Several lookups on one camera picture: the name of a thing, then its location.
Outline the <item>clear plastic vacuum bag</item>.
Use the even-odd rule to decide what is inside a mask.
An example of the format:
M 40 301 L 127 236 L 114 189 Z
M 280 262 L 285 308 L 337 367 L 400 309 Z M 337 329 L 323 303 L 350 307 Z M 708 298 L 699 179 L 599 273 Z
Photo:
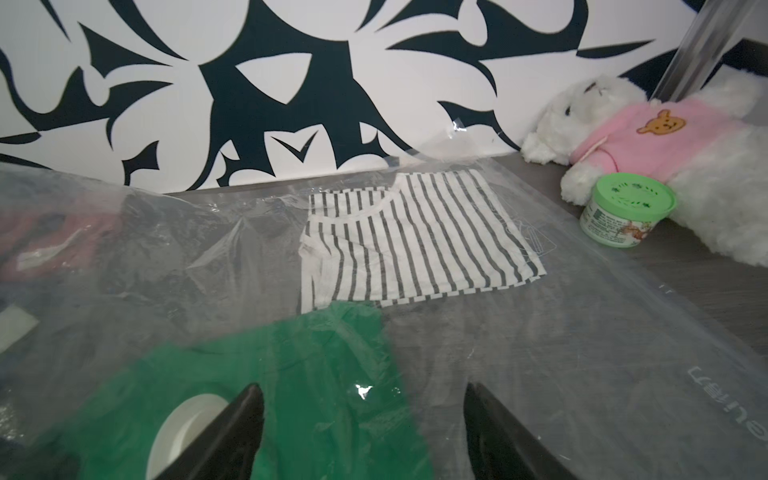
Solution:
M 571 215 L 502 163 L 418 167 L 457 170 L 483 175 L 541 248 L 545 276 L 387 307 L 335 301 L 379 309 L 430 479 L 476 478 L 463 416 L 470 382 L 580 479 L 766 477 L 767 367 L 759 356 L 677 284 L 588 240 Z M 1 280 L 2 477 L 82 479 L 78 460 L 43 445 L 43 436 L 155 349 L 308 314 L 298 249 L 309 196 L 390 186 L 395 176 L 168 196 L 3 165 L 1 211 L 120 206 L 122 227 L 86 268 Z

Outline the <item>red tank top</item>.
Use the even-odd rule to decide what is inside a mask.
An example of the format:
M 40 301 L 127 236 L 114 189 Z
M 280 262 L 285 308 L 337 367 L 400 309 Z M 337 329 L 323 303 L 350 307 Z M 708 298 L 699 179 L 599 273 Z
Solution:
M 23 282 L 88 267 L 120 232 L 122 208 L 79 205 L 1 211 L 1 280 Z

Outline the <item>white teddy bear pink shirt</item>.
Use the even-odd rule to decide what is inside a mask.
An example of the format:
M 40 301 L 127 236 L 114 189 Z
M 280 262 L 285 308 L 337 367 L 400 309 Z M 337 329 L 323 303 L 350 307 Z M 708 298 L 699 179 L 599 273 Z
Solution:
M 746 116 L 763 94 L 746 71 L 676 101 L 651 100 L 631 81 L 584 80 L 554 97 L 521 154 L 567 166 L 561 197 L 586 205 L 599 179 L 631 173 L 667 185 L 671 218 L 712 252 L 767 264 L 767 129 Z

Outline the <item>green lidded small tub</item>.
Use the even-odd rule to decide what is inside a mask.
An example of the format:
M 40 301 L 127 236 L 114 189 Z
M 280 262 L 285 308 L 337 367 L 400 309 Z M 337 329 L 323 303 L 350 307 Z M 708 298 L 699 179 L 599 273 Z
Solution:
M 640 244 L 677 207 L 674 192 L 663 183 L 631 173 L 613 173 L 595 185 L 579 219 L 592 240 L 613 248 Z

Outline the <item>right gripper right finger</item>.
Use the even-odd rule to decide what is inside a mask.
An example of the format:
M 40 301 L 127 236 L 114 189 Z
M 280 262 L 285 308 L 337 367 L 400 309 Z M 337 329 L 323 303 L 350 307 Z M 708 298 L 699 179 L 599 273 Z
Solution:
M 477 479 L 577 479 L 484 385 L 467 384 L 463 416 Z

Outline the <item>black white striped shirt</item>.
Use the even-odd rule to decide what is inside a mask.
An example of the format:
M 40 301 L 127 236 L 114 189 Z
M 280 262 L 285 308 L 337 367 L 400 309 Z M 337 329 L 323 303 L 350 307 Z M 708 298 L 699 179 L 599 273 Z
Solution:
M 477 170 L 398 173 L 390 186 L 313 193 L 300 238 L 301 310 L 492 292 L 545 276 Z

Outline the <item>white vacuum bag valve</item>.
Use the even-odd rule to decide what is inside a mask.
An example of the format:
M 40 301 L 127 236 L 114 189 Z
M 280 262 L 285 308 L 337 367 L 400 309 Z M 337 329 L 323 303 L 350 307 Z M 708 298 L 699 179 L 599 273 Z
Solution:
M 160 427 L 146 469 L 156 479 L 222 413 L 229 402 L 215 394 L 191 397 L 176 407 Z

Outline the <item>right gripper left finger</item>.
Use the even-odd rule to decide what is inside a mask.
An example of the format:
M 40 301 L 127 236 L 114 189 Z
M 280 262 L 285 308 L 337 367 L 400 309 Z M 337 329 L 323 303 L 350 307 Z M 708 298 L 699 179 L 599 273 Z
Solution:
M 156 479 L 249 479 L 264 429 L 260 386 L 247 385 Z

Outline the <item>green garment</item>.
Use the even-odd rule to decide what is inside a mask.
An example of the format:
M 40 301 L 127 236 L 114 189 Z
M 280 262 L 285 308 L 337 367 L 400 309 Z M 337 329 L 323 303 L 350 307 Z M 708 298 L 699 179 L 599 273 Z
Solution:
M 367 303 L 335 302 L 292 319 L 181 348 L 163 345 L 103 384 L 42 438 L 82 479 L 141 479 L 162 423 L 200 394 L 265 398 L 256 479 L 430 479 L 427 445 Z

